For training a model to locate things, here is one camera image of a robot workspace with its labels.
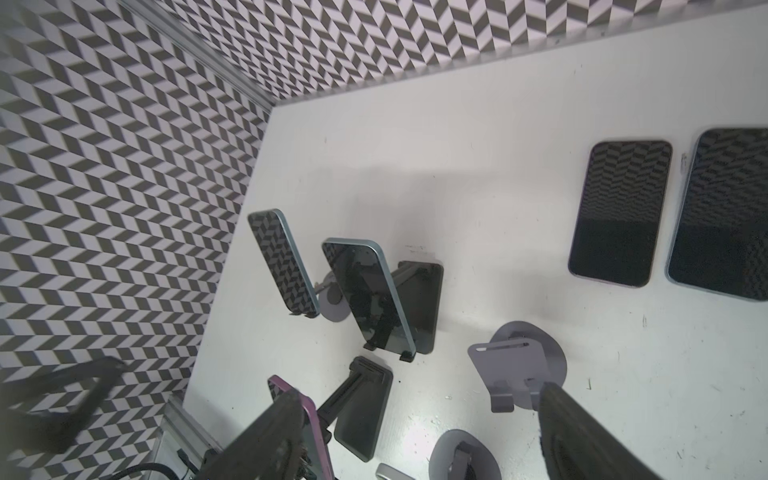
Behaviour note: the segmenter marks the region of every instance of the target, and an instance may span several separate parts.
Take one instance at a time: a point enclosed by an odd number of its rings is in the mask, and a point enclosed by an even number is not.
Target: smartphone
[[[272,375],[267,381],[270,387],[272,400],[276,400],[281,394],[290,391],[293,387],[277,375]],[[333,480],[333,468],[328,448],[323,441],[320,420],[317,416],[315,403],[308,396],[299,394],[301,406],[304,410],[304,427],[301,432],[303,451],[301,455],[301,468],[303,475],[297,478],[307,480]]]
[[[667,275],[768,300],[768,128],[708,130],[693,159]]]
[[[592,148],[568,269],[576,276],[643,286],[650,279],[672,146],[605,141]]]
[[[323,254],[336,277],[366,348],[416,354],[414,332],[403,312],[384,253],[371,240],[329,238]]]
[[[319,300],[283,212],[276,208],[253,212],[248,223],[288,310],[293,315],[318,316]]]

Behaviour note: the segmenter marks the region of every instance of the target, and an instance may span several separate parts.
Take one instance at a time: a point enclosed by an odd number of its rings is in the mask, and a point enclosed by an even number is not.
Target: black cable
[[[138,465],[128,467],[122,472],[118,472],[112,475],[107,480],[119,480],[120,478],[127,477],[136,472],[146,472],[147,470],[152,470],[154,472],[161,473],[168,480],[179,480],[179,478],[176,476],[176,473],[166,465],[163,465],[162,463],[140,463]]]

